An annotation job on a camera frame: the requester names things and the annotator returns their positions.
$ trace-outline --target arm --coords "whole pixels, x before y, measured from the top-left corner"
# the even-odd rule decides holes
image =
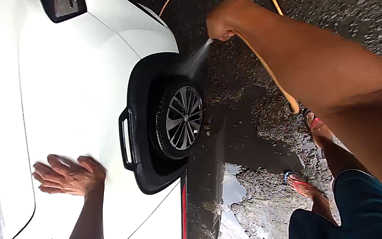
[[[103,238],[103,197],[104,185],[85,196],[82,212],[76,222],[70,239]]]
[[[66,159],[48,155],[50,167],[36,163],[32,174],[46,193],[68,193],[85,197],[82,212],[70,239],[103,238],[103,197],[105,169],[91,157],[79,157],[79,165],[66,165]]]
[[[222,2],[207,25],[212,38],[243,37],[284,90],[316,113],[382,182],[381,57],[250,0]]]

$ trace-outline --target water stream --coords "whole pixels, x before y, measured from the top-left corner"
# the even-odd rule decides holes
[[[178,69],[178,74],[188,76],[190,79],[194,79],[195,74],[199,71],[204,58],[209,54],[210,43],[213,39],[209,38],[206,43],[200,47],[200,49],[192,54]]]

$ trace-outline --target hand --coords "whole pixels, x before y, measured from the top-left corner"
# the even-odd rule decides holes
[[[247,7],[254,5],[251,0],[224,0],[210,12],[206,19],[209,37],[220,41],[229,40],[235,33],[237,16],[245,13]]]
[[[80,156],[78,164],[82,167],[67,166],[58,155],[50,154],[47,160],[50,167],[37,162],[32,174],[41,183],[42,192],[86,196],[97,188],[104,188],[105,169],[92,157]]]

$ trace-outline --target shorts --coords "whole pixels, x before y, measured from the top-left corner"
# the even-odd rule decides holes
[[[311,211],[297,209],[290,218],[289,238],[382,238],[382,183],[378,179],[348,169],[337,175],[333,192],[341,226]]]

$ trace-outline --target wet ground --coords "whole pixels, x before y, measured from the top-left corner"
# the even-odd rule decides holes
[[[165,0],[138,2],[159,13]],[[181,53],[190,55],[205,43],[206,15],[219,2],[169,1],[161,18]],[[275,11],[270,0],[256,2]],[[279,4],[287,16],[333,30],[382,56],[382,1],[279,0]],[[188,169],[189,238],[226,238],[219,233],[224,210],[221,182],[228,173],[224,163],[242,166],[235,177],[247,193],[230,209],[249,238],[287,238],[292,211],[311,204],[282,184],[283,171],[301,172],[333,198],[332,175],[310,138],[303,114],[290,112],[265,68],[237,37],[212,43],[197,85],[206,110],[204,132]],[[339,219],[334,205],[333,212]]]

